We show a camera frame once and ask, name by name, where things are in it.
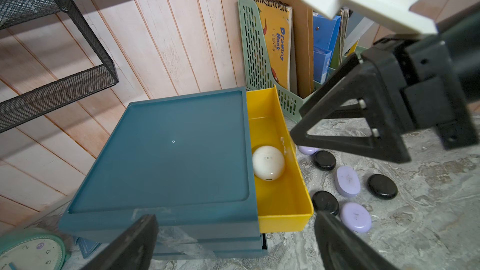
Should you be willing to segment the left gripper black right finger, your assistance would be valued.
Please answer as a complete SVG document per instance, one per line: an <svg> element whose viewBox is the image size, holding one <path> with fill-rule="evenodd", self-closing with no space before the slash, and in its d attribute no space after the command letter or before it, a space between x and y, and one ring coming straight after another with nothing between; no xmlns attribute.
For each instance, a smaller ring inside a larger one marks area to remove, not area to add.
<svg viewBox="0 0 480 270"><path fill-rule="evenodd" d="M314 232L324 268L327 270L396 269L332 214L318 211Z"/></svg>

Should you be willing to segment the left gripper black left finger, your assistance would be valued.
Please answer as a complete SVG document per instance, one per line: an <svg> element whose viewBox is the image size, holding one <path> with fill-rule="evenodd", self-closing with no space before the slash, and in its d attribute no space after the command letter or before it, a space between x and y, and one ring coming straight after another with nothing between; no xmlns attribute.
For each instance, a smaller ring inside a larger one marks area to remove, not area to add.
<svg viewBox="0 0 480 270"><path fill-rule="evenodd" d="M159 226L153 214L140 217L83 268L85 270L147 270Z"/></svg>

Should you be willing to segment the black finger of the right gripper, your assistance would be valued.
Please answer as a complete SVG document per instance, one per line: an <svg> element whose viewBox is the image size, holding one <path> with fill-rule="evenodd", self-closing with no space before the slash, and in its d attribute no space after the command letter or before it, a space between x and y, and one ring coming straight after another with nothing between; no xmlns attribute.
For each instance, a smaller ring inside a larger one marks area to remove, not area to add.
<svg viewBox="0 0 480 270"><path fill-rule="evenodd" d="M317 90L291 130L297 145L408 163L402 128L376 67L351 56Z"/></svg>

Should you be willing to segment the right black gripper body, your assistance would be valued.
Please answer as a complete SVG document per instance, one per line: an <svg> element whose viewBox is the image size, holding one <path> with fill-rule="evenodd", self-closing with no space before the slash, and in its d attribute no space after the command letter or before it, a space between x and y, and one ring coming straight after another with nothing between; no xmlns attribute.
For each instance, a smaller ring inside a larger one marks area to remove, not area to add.
<svg viewBox="0 0 480 270"><path fill-rule="evenodd" d="M445 150L478 145L468 108L480 99L480 9L468 7L429 36L393 35L362 52L375 65L401 132L434 128Z"/></svg>

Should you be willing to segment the purple earphone case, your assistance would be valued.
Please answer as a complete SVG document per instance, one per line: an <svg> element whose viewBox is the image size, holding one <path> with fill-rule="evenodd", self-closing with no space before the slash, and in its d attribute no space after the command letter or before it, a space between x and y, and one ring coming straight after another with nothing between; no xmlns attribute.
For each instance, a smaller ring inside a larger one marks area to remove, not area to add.
<svg viewBox="0 0 480 270"><path fill-rule="evenodd" d="M298 149L302 154L308 155L308 156L314 155L320 150L319 148L309 147L309 146L298 146Z"/></svg>
<svg viewBox="0 0 480 270"><path fill-rule="evenodd" d="M361 191L358 174L349 166L340 166L337 168L334 174L334 183L338 193L347 198L353 198Z"/></svg>
<svg viewBox="0 0 480 270"><path fill-rule="evenodd" d="M342 205L340 219L351 231L367 233L372 226L372 219L367 209L355 202Z"/></svg>

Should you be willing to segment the yellow top drawer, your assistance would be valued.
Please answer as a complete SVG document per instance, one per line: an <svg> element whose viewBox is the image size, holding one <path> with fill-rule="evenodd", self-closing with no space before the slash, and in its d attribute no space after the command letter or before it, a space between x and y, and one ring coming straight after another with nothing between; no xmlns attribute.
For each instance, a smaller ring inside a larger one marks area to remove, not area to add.
<svg viewBox="0 0 480 270"><path fill-rule="evenodd" d="M276 87L246 93L261 233L304 230L313 205Z"/></svg>

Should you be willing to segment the purple earphone case top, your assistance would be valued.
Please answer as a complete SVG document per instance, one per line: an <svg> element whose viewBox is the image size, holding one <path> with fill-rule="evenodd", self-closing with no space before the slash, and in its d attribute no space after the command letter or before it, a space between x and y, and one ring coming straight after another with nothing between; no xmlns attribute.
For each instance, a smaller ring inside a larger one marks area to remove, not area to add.
<svg viewBox="0 0 480 270"><path fill-rule="evenodd" d="M298 146L298 149L302 154L308 155L308 156L314 155L320 150L319 148L309 147L309 146Z"/></svg>

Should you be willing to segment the teal drawer cabinet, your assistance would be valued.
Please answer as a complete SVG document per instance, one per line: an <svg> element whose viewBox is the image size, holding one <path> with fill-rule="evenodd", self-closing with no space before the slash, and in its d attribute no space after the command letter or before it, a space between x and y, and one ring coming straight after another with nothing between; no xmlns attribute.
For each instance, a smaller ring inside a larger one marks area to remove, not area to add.
<svg viewBox="0 0 480 270"><path fill-rule="evenodd" d="M131 103L58 224L107 244L155 215L155 260L259 258L243 87Z"/></svg>

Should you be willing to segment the white earphone case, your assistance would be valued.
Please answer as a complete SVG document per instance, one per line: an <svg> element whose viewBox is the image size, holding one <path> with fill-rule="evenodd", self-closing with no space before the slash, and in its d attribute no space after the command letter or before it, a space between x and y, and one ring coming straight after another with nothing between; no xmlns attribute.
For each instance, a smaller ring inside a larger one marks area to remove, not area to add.
<svg viewBox="0 0 480 270"><path fill-rule="evenodd" d="M280 178L286 169L282 152L273 146L260 146L252 154L254 175L263 181Z"/></svg>

